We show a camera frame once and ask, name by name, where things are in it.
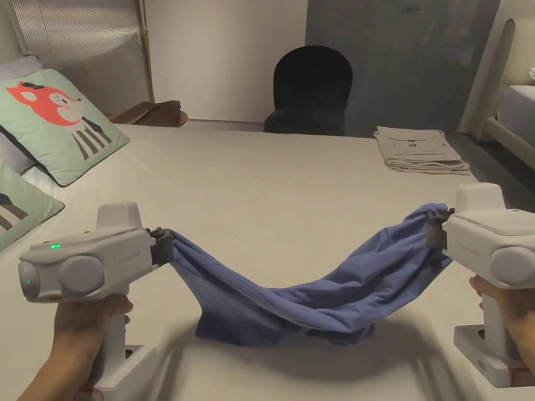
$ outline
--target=finger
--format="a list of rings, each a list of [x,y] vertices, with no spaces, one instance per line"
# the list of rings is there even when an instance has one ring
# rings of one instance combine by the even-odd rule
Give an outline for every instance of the finger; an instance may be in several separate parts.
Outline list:
[[[501,290],[479,276],[471,278],[470,285],[478,293],[488,295],[489,297],[494,299],[500,297]]]
[[[123,294],[113,294],[102,301],[108,316],[126,314],[132,311],[134,305]]]

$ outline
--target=black chair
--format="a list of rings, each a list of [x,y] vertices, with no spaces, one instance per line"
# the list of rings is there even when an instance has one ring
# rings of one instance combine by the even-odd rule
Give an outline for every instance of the black chair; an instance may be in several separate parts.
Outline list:
[[[275,111],[264,131],[343,136],[353,69],[339,52],[305,46],[285,55],[273,79]]]

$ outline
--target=blue cloth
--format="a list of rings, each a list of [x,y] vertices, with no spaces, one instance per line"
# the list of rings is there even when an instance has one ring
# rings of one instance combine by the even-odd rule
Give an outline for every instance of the blue cloth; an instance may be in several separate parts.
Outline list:
[[[173,233],[172,265],[202,308],[197,337],[259,346],[297,333],[341,344],[373,336],[375,322],[416,299],[451,263],[425,244],[426,213],[437,209],[447,207],[425,205],[323,279],[283,289],[254,284]]]

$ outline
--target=gray cabinet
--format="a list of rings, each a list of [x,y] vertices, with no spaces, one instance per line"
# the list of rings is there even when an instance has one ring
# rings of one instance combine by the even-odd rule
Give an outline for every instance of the gray cabinet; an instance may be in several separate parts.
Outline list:
[[[346,135],[457,130],[500,0],[309,0],[307,44],[353,67]]]

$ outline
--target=chair backrest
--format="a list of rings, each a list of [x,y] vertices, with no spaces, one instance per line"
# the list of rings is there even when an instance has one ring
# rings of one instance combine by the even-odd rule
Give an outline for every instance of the chair backrest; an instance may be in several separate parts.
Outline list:
[[[353,85],[353,69],[338,51],[305,46],[285,55],[275,69],[275,109],[305,108],[344,112]]]

